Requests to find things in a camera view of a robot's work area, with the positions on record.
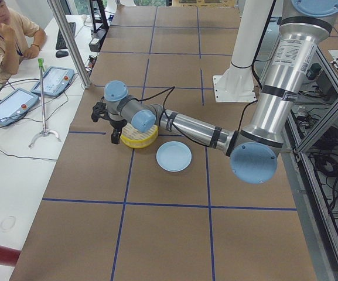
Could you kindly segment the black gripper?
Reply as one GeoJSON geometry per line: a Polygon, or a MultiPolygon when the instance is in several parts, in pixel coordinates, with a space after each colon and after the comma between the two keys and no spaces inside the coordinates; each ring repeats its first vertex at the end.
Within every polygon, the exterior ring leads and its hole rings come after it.
{"type": "Polygon", "coordinates": [[[125,120],[120,120],[120,121],[111,120],[110,125],[114,129],[113,132],[112,132],[112,135],[111,135],[111,142],[112,142],[112,144],[118,145],[120,143],[120,134],[121,134],[120,131],[125,126],[125,120]]]}

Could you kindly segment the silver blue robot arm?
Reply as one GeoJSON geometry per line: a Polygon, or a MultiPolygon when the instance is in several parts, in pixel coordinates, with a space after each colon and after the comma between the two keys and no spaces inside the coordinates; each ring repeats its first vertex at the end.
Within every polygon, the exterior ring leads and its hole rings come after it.
{"type": "Polygon", "coordinates": [[[328,38],[338,16],[338,1],[285,1],[279,27],[281,39],[272,57],[251,122],[227,131],[166,109],[144,105],[129,95],[127,86],[110,81],[104,89],[105,119],[113,126],[112,143],[131,124],[140,132],[157,125],[202,146],[221,150],[242,181],[260,184],[276,172],[282,149],[282,128],[306,77],[318,44],[328,38]]]}

